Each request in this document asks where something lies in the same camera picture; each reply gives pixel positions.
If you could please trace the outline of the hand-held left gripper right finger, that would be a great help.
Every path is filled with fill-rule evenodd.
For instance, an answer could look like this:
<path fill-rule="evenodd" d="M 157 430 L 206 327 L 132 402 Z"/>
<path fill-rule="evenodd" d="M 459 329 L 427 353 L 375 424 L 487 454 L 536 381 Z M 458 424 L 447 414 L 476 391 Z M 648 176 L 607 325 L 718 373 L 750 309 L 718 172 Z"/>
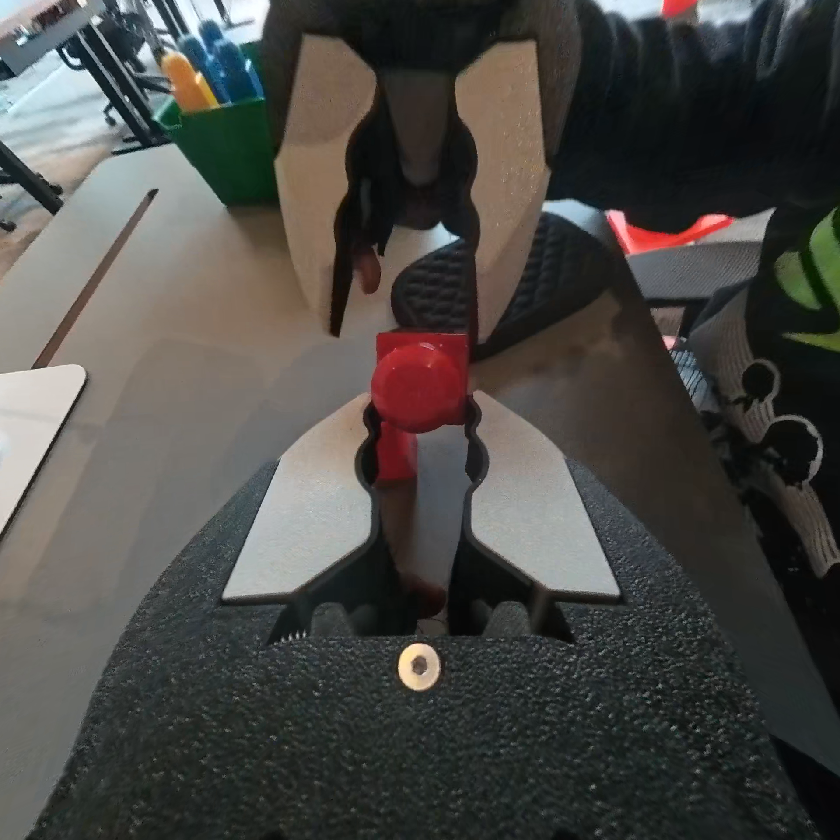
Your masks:
<path fill-rule="evenodd" d="M 469 488 L 451 603 L 614 605 L 622 591 L 557 444 L 483 391 L 468 401 Z"/>

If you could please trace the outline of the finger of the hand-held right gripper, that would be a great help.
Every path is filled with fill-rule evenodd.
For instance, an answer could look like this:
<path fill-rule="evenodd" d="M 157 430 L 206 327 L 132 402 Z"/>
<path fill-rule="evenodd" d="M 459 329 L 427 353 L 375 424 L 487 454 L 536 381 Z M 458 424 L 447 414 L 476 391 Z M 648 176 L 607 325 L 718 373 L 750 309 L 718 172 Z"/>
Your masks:
<path fill-rule="evenodd" d="M 341 333 L 361 220 L 349 151 L 376 100 L 371 68 L 341 39 L 305 35 L 298 53 L 276 185 L 291 265 L 321 329 Z"/>
<path fill-rule="evenodd" d="M 486 342 L 515 294 L 546 197 L 537 46 L 492 46 L 455 82 L 455 105 L 476 147 L 469 199 L 478 217 L 476 339 Z"/>

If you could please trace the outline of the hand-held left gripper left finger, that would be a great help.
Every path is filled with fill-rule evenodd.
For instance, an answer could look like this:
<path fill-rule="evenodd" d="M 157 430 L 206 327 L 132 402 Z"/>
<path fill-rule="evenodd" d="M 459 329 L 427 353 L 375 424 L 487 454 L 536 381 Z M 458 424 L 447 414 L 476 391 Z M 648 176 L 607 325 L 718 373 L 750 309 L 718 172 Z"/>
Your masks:
<path fill-rule="evenodd" d="M 226 605 L 360 606 L 396 571 L 372 488 L 371 396 L 357 395 L 279 458 L 222 593 Z"/>

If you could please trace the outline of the red mega block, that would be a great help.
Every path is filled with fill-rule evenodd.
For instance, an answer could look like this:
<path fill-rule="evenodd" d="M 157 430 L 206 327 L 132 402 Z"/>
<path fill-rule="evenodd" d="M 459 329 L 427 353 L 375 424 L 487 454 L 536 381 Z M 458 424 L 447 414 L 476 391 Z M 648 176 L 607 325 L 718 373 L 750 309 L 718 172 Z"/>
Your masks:
<path fill-rule="evenodd" d="M 417 438 L 464 426 L 469 336 L 463 332 L 394 330 L 375 340 L 371 403 L 380 419 L 376 442 L 380 486 L 417 476 Z"/>

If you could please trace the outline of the person's right forearm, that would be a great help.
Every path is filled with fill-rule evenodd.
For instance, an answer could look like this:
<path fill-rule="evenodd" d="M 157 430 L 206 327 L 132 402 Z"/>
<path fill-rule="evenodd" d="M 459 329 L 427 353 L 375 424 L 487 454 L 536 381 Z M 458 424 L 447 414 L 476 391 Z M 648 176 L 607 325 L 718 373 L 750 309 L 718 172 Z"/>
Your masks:
<path fill-rule="evenodd" d="M 583 52 L 550 200 L 668 233 L 838 204 L 838 2 L 698 25 L 576 11 Z"/>

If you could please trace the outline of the orange mega block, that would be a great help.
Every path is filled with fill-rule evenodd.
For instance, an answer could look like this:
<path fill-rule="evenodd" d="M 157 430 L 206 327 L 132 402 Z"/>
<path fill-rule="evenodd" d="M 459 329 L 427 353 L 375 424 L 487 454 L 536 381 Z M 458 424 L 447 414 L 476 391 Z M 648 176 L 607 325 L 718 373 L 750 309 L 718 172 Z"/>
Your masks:
<path fill-rule="evenodd" d="M 171 84 L 171 94 L 183 113 L 202 112 L 217 105 L 203 75 L 195 70 L 182 53 L 165 52 L 161 58 L 161 68 Z"/>

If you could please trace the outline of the person's left hand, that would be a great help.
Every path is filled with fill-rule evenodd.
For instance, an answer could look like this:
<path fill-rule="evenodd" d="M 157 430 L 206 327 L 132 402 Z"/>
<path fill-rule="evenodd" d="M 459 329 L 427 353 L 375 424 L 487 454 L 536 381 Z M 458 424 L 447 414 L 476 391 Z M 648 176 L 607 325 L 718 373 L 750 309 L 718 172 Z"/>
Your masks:
<path fill-rule="evenodd" d="M 446 589 L 412 573 L 401 573 L 401 587 L 418 620 L 438 616 L 446 607 Z"/>

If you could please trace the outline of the green plastic bin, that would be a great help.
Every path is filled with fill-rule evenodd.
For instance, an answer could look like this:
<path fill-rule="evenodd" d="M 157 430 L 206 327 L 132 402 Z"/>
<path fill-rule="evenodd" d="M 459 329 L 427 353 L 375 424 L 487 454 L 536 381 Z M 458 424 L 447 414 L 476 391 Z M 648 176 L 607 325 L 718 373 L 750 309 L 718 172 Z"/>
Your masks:
<path fill-rule="evenodd" d="M 234 90 L 264 92 L 260 42 L 237 45 L 227 38 L 225 63 L 233 69 L 233 47 L 242 56 L 241 72 L 234 76 Z M 196 71 L 211 71 L 211 92 L 218 87 L 216 56 L 201 38 L 184 35 L 178 41 L 181 52 Z M 279 203 L 274 170 L 275 152 L 265 97 L 221 102 L 215 108 L 184 113 L 179 102 L 169 96 L 154 113 L 163 134 L 182 152 L 219 200 L 228 207 Z"/>

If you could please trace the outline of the grey chair seat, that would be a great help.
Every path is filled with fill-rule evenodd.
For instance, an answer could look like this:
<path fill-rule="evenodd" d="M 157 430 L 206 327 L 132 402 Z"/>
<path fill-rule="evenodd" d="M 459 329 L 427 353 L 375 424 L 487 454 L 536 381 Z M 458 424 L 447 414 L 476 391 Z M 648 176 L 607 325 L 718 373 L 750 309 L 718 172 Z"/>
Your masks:
<path fill-rule="evenodd" d="M 626 262 L 650 306 L 684 306 L 749 280 L 761 250 L 759 241 L 724 241 L 651 250 Z"/>

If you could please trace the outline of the black swivel chair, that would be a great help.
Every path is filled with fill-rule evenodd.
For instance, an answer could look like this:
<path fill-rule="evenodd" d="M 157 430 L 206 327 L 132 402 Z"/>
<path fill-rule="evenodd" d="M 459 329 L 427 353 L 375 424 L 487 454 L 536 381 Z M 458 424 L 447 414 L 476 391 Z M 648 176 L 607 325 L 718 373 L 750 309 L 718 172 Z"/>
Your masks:
<path fill-rule="evenodd" d="M 172 51 L 172 45 L 165 42 L 153 26 L 143 2 L 105 1 L 98 29 L 144 94 L 171 92 L 171 83 L 162 71 L 161 60 Z M 153 70 L 148 70 L 141 60 L 140 52 L 144 47 L 151 52 Z"/>

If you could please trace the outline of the white patterned pants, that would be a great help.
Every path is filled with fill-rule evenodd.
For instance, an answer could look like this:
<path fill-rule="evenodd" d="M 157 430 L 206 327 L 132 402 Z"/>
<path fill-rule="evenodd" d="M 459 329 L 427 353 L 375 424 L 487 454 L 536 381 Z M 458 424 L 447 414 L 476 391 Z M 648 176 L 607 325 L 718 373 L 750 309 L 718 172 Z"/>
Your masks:
<path fill-rule="evenodd" d="M 692 399 L 736 475 L 779 512 L 811 577 L 838 582 L 837 300 L 802 306 L 755 278 L 709 300 L 686 348 L 703 381 Z"/>

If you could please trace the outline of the white monitor stand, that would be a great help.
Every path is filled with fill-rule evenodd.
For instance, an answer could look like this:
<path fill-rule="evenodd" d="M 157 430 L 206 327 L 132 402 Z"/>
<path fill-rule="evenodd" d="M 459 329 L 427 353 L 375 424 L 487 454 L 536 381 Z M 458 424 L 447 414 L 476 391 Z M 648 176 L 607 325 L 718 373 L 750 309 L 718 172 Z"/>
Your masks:
<path fill-rule="evenodd" d="M 78 364 L 1 374 L 1 531 L 14 518 L 88 380 Z"/>

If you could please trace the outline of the desk with black legs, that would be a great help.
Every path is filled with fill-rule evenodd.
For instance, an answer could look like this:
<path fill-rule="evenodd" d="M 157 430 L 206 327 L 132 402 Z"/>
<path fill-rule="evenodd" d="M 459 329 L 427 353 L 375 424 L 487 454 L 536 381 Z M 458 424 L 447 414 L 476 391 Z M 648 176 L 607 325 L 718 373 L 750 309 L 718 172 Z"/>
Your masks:
<path fill-rule="evenodd" d="M 147 78 L 122 58 L 102 29 L 109 11 L 119 2 L 2 2 L 2 82 L 23 75 L 48 53 L 69 48 L 76 66 L 87 72 L 128 131 L 113 154 L 156 148 L 170 143 L 154 120 L 148 91 L 167 94 L 161 77 Z"/>

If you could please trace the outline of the black jacket with green stripes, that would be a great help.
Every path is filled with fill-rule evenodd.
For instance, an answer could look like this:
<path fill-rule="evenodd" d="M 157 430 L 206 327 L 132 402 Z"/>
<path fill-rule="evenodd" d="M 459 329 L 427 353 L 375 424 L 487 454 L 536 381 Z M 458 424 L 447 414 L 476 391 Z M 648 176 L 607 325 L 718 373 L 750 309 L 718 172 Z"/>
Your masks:
<path fill-rule="evenodd" d="M 832 371 L 839 361 L 839 208 L 773 212 L 748 300 L 756 358 Z"/>

